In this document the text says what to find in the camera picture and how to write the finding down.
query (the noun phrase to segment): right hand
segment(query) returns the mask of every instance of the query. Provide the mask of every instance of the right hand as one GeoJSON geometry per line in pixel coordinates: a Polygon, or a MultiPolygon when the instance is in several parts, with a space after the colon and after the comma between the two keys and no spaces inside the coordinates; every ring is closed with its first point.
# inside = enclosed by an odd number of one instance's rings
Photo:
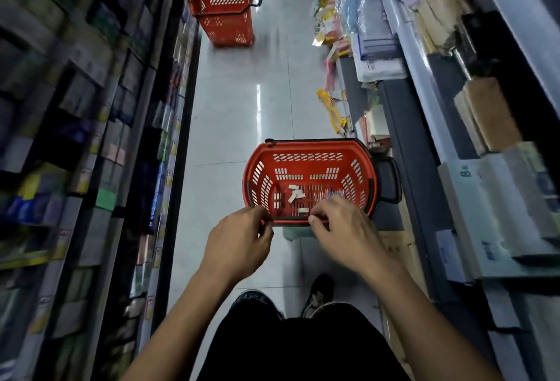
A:
{"type": "Polygon", "coordinates": [[[368,216],[354,203],[334,194],[311,210],[309,223],[323,248],[340,264],[364,275],[393,261],[368,216]],[[319,217],[329,221],[326,229],[319,217]]]}

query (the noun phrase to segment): shoe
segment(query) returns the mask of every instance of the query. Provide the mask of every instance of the shoe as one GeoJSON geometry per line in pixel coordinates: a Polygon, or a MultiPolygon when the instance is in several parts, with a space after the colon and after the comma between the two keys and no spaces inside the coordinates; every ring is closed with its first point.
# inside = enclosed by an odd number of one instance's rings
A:
{"type": "Polygon", "coordinates": [[[301,312],[301,317],[312,317],[319,307],[333,300],[333,294],[333,279],[329,275],[319,275],[315,281],[313,281],[311,292],[305,302],[304,310],[301,312]]]}
{"type": "Polygon", "coordinates": [[[281,321],[284,320],[284,314],[276,308],[276,305],[270,299],[270,297],[265,293],[260,292],[259,290],[247,290],[241,293],[241,295],[239,295],[239,297],[235,299],[231,307],[233,308],[235,306],[239,306],[240,304],[242,305],[242,303],[247,303],[251,300],[256,300],[262,303],[267,307],[268,312],[270,312],[271,314],[275,313],[277,314],[278,319],[280,319],[281,321]]]}

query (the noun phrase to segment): left hand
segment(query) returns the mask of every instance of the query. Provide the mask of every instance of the left hand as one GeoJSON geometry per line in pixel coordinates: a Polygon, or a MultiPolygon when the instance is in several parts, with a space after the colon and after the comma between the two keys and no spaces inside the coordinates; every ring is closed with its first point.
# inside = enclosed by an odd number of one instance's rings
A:
{"type": "Polygon", "coordinates": [[[264,207],[237,210],[210,232],[199,272],[234,287],[263,264],[273,236],[270,213],[264,207]]]}

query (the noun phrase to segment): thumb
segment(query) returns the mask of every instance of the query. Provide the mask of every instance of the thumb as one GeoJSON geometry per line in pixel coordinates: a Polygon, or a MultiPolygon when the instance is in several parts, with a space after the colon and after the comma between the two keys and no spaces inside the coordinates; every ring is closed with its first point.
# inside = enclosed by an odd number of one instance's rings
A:
{"type": "Polygon", "coordinates": [[[329,231],[327,231],[325,225],[317,216],[309,216],[309,224],[318,240],[325,238],[329,234],[329,231]]]}

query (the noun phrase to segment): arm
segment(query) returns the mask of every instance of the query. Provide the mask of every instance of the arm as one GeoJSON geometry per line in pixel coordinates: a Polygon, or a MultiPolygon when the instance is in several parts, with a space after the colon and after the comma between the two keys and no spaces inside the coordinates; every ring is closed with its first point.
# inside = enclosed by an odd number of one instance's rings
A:
{"type": "Polygon", "coordinates": [[[212,229],[185,291],[123,376],[125,381],[189,377],[214,314],[234,286],[268,256],[274,232],[263,208],[242,208],[212,229]]]}
{"type": "Polygon", "coordinates": [[[312,209],[309,222],[326,251],[358,272],[383,302],[418,381],[502,381],[389,256],[362,210],[335,195],[312,209]],[[317,216],[328,218],[330,230],[317,216]]]}

